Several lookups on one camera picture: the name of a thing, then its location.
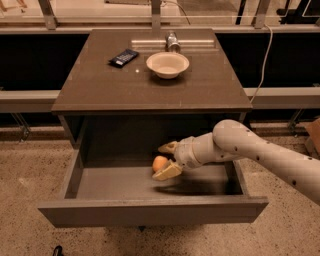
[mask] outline concrete floor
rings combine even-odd
[[[32,128],[29,139],[0,129],[1,256],[52,255],[320,255],[320,206],[255,162],[240,160],[250,195],[269,205],[251,224],[54,228],[37,210],[54,200],[71,160],[61,128]],[[305,153],[305,136],[267,139]]]

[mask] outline desk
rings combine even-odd
[[[152,180],[158,146],[251,110],[212,30],[175,32],[191,65],[173,80],[145,64],[165,50],[166,31],[90,34],[52,108],[75,151],[60,199],[39,206],[56,227],[252,222],[267,205],[249,196],[236,162]],[[140,55],[122,69],[107,64],[126,48]]]

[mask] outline black small object on floor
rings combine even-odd
[[[53,250],[53,256],[63,256],[62,254],[62,246],[58,245],[56,248]]]

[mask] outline bowl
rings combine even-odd
[[[189,67],[189,60],[179,53],[159,52],[147,59],[147,66],[160,78],[172,79]]]

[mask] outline floor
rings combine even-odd
[[[306,153],[304,133],[279,129],[254,131]],[[72,148],[61,127],[33,127],[26,142],[18,139],[18,130],[0,129],[1,256],[52,255],[57,245],[65,256],[320,255],[320,207],[248,159],[240,165],[250,195],[269,198],[251,224],[54,228],[37,205],[57,197]]]

